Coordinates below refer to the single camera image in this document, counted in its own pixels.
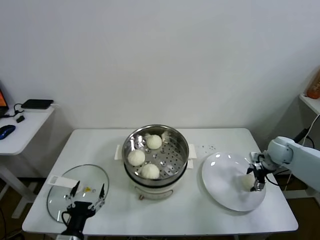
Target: white plate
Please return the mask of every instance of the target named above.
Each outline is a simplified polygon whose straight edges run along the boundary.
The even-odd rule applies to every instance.
[[[217,152],[210,155],[202,166],[202,180],[211,196],[228,209],[247,212],[257,208],[265,198],[262,191],[245,190],[241,176],[247,173],[249,163],[244,156]]]

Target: glass lid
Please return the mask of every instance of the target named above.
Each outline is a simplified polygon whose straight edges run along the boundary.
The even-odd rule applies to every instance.
[[[85,164],[76,166],[66,171],[62,177],[80,181],[73,201],[96,203],[99,200],[99,194],[104,184],[104,198],[109,191],[109,178],[107,173],[99,166]],[[70,203],[66,200],[71,188],[63,186],[53,186],[48,194],[46,207],[50,216],[57,222],[62,223],[61,214],[67,210]]]

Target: steamed bun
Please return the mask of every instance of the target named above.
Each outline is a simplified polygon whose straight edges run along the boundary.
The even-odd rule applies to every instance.
[[[146,145],[152,150],[159,149],[162,146],[162,139],[158,135],[150,135],[146,138]]]
[[[160,176],[160,171],[156,165],[149,163],[142,167],[141,175],[145,179],[158,179]]]
[[[246,174],[240,177],[243,188],[250,192],[250,189],[255,184],[255,176],[253,174]]]
[[[145,159],[145,153],[139,149],[131,151],[128,155],[128,162],[134,167],[143,164]]]

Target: perforated steamer tray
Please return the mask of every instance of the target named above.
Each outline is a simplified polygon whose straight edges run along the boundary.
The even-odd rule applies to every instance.
[[[147,147],[147,137],[158,135],[162,138],[162,146],[152,150]],[[131,151],[142,150],[145,162],[139,166],[132,166],[128,162]],[[178,180],[185,172],[189,156],[189,147],[183,135],[164,125],[148,125],[135,130],[125,140],[122,147],[122,159],[127,174],[137,183],[150,188],[168,186]],[[141,169],[145,164],[155,164],[160,170],[158,179],[146,179],[141,176]]]

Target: computer mouse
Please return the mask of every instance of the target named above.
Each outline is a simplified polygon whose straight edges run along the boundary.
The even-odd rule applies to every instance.
[[[15,129],[16,129],[15,125],[5,125],[0,127],[0,140],[5,139]]]

